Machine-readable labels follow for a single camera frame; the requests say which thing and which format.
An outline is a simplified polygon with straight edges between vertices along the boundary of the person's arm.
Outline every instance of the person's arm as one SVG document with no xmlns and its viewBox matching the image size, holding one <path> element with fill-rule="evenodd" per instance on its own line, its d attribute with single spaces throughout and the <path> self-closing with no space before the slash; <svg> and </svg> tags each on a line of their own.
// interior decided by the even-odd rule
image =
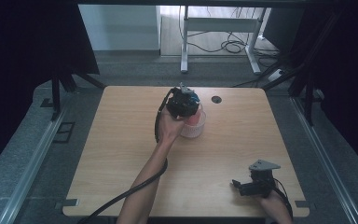
<svg viewBox="0 0 358 224">
<path fill-rule="evenodd" d="M 166 108 L 162 110 L 158 128 L 159 141 L 131 187 L 141 184 L 161 170 L 173 142 L 179 136 L 184 125 L 183 120 L 174 120 Z M 158 182 L 159 178 L 126 198 L 117 219 L 118 224 L 147 222 L 156 197 Z"/>
<path fill-rule="evenodd" d="M 279 224 L 292 224 L 293 220 L 290 218 L 289 212 L 284 205 L 281 196 L 272 190 L 267 198 L 261 196 L 255 196 L 255 199 L 263 207 L 264 211 L 269 217 Z"/>
</svg>

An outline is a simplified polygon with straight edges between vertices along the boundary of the power strip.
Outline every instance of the power strip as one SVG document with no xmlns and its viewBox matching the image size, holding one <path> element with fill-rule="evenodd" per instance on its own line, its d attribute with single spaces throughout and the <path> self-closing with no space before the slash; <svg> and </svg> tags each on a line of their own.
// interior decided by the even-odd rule
<svg viewBox="0 0 358 224">
<path fill-rule="evenodd" d="M 271 82 L 283 74 L 284 74 L 284 71 L 282 69 L 277 69 L 274 73 L 272 73 L 271 76 L 268 77 L 268 80 Z"/>
</svg>

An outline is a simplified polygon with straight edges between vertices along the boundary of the black curtain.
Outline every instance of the black curtain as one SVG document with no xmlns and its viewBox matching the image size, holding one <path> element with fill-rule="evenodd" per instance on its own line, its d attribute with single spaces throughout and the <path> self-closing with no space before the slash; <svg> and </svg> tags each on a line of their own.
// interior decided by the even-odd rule
<svg viewBox="0 0 358 224">
<path fill-rule="evenodd" d="M 77 5 L 0 1 L 0 153 L 35 87 L 71 69 L 99 74 Z"/>
<path fill-rule="evenodd" d="M 358 154 L 358 1 L 345 7 L 316 65 L 322 109 Z"/>
</svg>

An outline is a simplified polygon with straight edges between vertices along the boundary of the wooden table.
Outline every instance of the wooden table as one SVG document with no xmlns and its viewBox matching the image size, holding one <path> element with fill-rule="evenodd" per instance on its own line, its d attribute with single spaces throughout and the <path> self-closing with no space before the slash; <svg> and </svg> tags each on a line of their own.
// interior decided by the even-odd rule
<svg viewBox="0 0 358 224">
<path fill-rule="evenodd" d="M 309 208 L 287 154 L 269 101 L 260 89 L 191 88 L 206 112 L 205 128 L 195 139 L 179 137 L 170 152 L 151 217 L 264 217 L 250 197 L 241 197 L 231 180 L 251 182 L 249 165 L 258 159 L 279 164 L 295 217 Z M 78 206 L 67 216 L 87 216 L 126 191 L 151 155 L 154 121 L 166 87 L 107 87 L 89 131 L 67 195 Z M 211 98 L 220 96 L 215 104 Z M 102 216 L 117 216 L 120 201 Z"/>
</svg>

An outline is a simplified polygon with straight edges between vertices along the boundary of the metal rail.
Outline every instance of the metal rail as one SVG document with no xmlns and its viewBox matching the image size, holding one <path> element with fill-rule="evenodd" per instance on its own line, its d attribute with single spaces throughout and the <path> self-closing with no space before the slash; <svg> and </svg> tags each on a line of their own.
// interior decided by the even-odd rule
<svg viewBox="0 0 358 224">
<path fill-rule="evenodd" d="M 354 203 L 351 195 L 349 194 L 344 183 L 342 183 L 341 178 L 339 177 L 336 168 L 333 163 L 330 161 L 330 158 L 319 139 L 318 134 L 315 132 L 314 128 L 309 125 L 306 118 L 304 117 L 304 109 L 297 98 L 291 97 L 291 101 L 295 106 L 296 113 L 298 118 L 301 121 L 301 124 L 304 127 L 312 146 L 315 149 L 315 153 L 318 156 L 322 167 L 330 181 L 331 186 L 333 187 L 334 192 L 336 193 L 338 200 L 341 203 L 342 208 L 344 209 L 345 214 L 348 217 L 350 223 L 358 224 L 358 209 Z"/>
<path fill-rule="evenodd" d="M 34 178 L 39 171 L 43 159 L 45 159 L 54 135 L 60 127 L 61 121 L 66 114 L 66 111 L 68 110 L 68 106 L 65 106 L 68 104 L 68 101 L 69 100 L 62 101 L 62 112 L 58 114 L 55 120 L 52 120 L 48 124 L 48 127 L 46 128 L 42 138 L 37 144 L 32 158 L 28 162 L 27 167 L 21 175 L 19 183 L 11 194 L 4 211 L 0 216 L 0 224 L 11 224 L 16 219 L 16 216 L 21 209 L 22 203 L 24 202 L 29 189 L 34 183 Z"/>
</svg>

